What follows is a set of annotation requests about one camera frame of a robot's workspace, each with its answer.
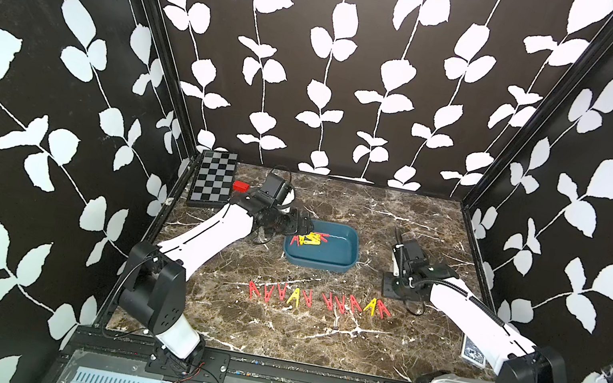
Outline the red clothespin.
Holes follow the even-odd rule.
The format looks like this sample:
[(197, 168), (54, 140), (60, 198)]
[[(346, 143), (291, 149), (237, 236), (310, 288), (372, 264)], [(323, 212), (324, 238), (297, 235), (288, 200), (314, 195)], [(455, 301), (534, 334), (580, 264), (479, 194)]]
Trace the red clothespin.
[(249, 281), (248, 290), (249, 290), (248, 291), (249, 299), (262, 297), (260, 288), (258, 286), (256, 286), (255, 282)]
[(272, 295), (273, 292), (275, 291), (276, 286), (271, 284), (270, 286), (264, 286), (264, 292), (263, 292), (263, 296), (264, 296), (264, 301), (265, 303), (269, 303), (270, 299), (272, 299)]
[(322, 295), (322, 299), (324, 301), (324, 304), (326, 305), (327, 309), (329, 311), (333, 311), (335, 310), (335, 296), (333, 295), (332, 292), (330, 293), (323, 293)]
[(302, 296), (303, 296), (303, 299), (304, 299), (304, 303), (307, 306), (307, 309), (310, 309), (311, 306), (312, 306), (312, 301), (313, 301), (313, 292), (312, 292), (312, 290), (311, 289), (309, 291), (308, 290), (301, 290), (301, 292), (303, 294)]
[(349, 295), (349, 310), (357, 314), (363, 313), (363, 308), (360, 306), (358, 300), (352, 294)]
[(345, 297), (345, 295), (343, 296), (336, 295), (333, 298), (335, 302), (334, 305), (337, 307), (338, 312), (343, 315), (346, 314), (347, 313), (347, 307), (346, 307), (347, 298)]
[(278, 283), (276, 285), (276, 289), (278, 290), (277, 294), (278, 294), (280, 301), (286, 301), (287, 294), (288, 294), (287, 292), (288, 286), (286, 285), (286, 283), (283, 283), (283, 284)]
[(383, 303), (383, 301), (381, 301), (381, 299), (378, 299), (376, 301), (376, 310), (377, 313), (379, 313), (379, 317), (381, 319), (388, 319), (391, 317), (391, 312), (388, 310), (387, 306)]

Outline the teal plastic storage box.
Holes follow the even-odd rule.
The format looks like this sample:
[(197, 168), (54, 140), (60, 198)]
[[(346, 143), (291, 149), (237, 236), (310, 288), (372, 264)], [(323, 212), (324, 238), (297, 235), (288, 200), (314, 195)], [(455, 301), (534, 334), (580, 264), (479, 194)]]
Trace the teal plastic storage box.
[(290, 246), (292, 237), (284, 239), (284, 254), (287, 261), (298, 267), (347, 273), (355, 266), (359, 252), (359, 236), (346, 224), (313, 220), (313, 232), (327, 233), (329, 242), (322, 246)]

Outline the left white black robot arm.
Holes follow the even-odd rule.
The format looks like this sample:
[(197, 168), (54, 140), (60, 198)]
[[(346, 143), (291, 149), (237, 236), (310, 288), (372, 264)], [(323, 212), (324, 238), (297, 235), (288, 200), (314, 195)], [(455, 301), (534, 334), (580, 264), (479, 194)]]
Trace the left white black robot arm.
[(307, 211), (282, 209), (251, 195), (232, 199), (209, 219), (171, 240), (131, 250), (114, 301), (170, 355), (196, 365), (204, 339), (184, 315), (187, 281), (220, 252), (257, 230), (293, 237), (312, 232)]

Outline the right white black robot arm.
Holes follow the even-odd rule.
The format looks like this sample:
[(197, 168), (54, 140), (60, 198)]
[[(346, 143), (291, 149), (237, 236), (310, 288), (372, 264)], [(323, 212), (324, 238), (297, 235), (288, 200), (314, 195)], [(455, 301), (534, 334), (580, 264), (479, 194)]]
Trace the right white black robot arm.
[(567, 383), (560, 353), (536, 346), (502, 321), (445, 267), (426, 266), (414, 274), (396, 268), (383, 273), (381, 285), (388, 298), (429, 302), (439, 309), (475, 344), (496, 375), (489, 382), (436, 371), (419, 377), (417, 383)]

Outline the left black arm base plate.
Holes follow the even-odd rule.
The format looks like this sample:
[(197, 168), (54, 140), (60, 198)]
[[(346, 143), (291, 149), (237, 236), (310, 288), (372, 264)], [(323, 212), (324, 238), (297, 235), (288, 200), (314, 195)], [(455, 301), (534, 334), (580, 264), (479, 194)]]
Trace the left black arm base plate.
[(165, 379), (191, 383), (223, 383), (231, 356), (214, 348), (195, 349), (188, 358), (181, 359), (165, 347), (156, 347), (144, 371), (162, 375)]

